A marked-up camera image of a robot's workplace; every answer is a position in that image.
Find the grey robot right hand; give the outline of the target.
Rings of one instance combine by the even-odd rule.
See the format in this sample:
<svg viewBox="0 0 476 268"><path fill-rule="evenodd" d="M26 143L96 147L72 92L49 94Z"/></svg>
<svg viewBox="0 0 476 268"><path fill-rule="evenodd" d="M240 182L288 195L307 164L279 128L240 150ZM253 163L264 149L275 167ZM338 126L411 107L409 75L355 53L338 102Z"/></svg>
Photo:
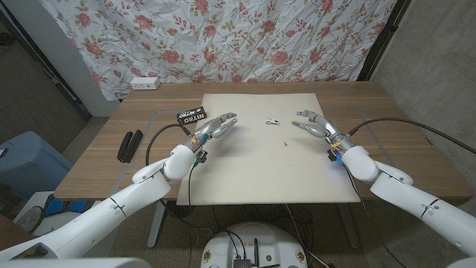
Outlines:
<svg viewBox="0 0 476 268"><path fill-rule="evenodd" d="M334 122L310 110L296 112L297 116L308 118L308 123L293 121L292 125L317 138L324 138L336 150L347 151L357 144Z"/></svg>

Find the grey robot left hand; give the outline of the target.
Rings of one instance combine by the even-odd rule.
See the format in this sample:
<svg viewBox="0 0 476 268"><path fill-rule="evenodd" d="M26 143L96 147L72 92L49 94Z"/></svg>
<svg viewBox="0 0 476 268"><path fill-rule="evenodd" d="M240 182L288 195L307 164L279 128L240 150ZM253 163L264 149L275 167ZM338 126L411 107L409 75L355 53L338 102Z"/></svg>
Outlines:
<svg viewBox="0 0 476 268"><path fill-rule="evenodd" d="M184 145L196 153L209 140L222 137L236 122L236 113L229 112L220 115L199 126Z"/></svg>

